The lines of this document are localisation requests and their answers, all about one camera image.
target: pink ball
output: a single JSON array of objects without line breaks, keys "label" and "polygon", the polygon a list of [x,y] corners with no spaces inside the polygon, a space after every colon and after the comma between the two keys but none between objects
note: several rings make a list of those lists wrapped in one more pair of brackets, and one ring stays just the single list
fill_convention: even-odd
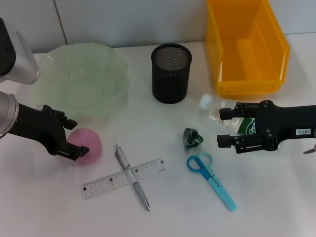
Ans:
[{"label": "pink ball", "polygon": [[76,162],[80,164],[88,164],[96,161],[101,157],[102,144],[101,140],[94,131],[88,128],[79,128],[73,131],[67,138],[67,142],[76,146],[85,146],[90,151],[82,157],[79,157]]}]

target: black mesh pencil cup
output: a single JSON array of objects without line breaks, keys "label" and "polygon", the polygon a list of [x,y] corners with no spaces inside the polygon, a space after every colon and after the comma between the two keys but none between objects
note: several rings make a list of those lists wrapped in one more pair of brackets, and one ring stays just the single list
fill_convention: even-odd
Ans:
[{"label": "black mesh pencil cup", "polygon": [[153,95],[162,103],[175,104],[187,95],[192,54],[182,45],[166,43],[152,52]]}]

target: pen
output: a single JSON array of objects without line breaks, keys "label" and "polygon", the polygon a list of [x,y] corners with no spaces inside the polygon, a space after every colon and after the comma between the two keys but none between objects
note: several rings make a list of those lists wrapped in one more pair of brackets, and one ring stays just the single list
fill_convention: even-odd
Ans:
[{"label": "pen", "polygon": [[119,163],[121,164],[123,170],[127,170],[126,174],[127,174],[128,178],[130,179],[130,181],[132,182],[133,188],[134,188],[140,202],[147,210],[150,211],[149,203],[148,203],[146,195],[144,194],[142,186],[140,186],[139,182],[137,182],[136,177],[133,174],[133,172],[131,170],[128,170],[128,168],[130,168],[130,165],[129,165],[121,147],[119,147],[118,144],[115,144],[115,150],[116,150],[115,156],[118,159]]}]

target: blue scissors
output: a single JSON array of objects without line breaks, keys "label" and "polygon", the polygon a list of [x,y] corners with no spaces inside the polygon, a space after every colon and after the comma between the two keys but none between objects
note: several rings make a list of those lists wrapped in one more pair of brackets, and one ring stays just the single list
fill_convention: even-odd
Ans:
[{"label": "blue scissors", "polygon": [[[200,159],[201,156],[207,156],[210,159],[211,164],[206,165]],[[199,169],[194,169],[190,166],[190,161],[193,159],[199,165]],[[225,190],[224,186],[221,184],[221,182],[219,182],[218,178],[215,176],[214,171],[212,170],[212,165],[213,157],[208,152],[201,152],[197,156],[190,156],[187,160],[187,167],[193,172],[201,173],[204,176],[204,178],[208,181],[210,186],[213,188],[213,190],[216,192],[216,194],[219,196],[219,198],[226,205],[226,207],[230,211],[236,211],[237,206],[234,200],[231,198],[231,196]]]}]

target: yellow storage bin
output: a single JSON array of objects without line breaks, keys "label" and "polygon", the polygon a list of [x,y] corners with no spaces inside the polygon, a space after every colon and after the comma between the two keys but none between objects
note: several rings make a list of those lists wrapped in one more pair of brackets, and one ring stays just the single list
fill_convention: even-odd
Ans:
[{"label": "yellow storage bin", "polygon": [[285,81],[290,47],[268,0],[207,0],[206,46],[217,93],[268,94]]}]

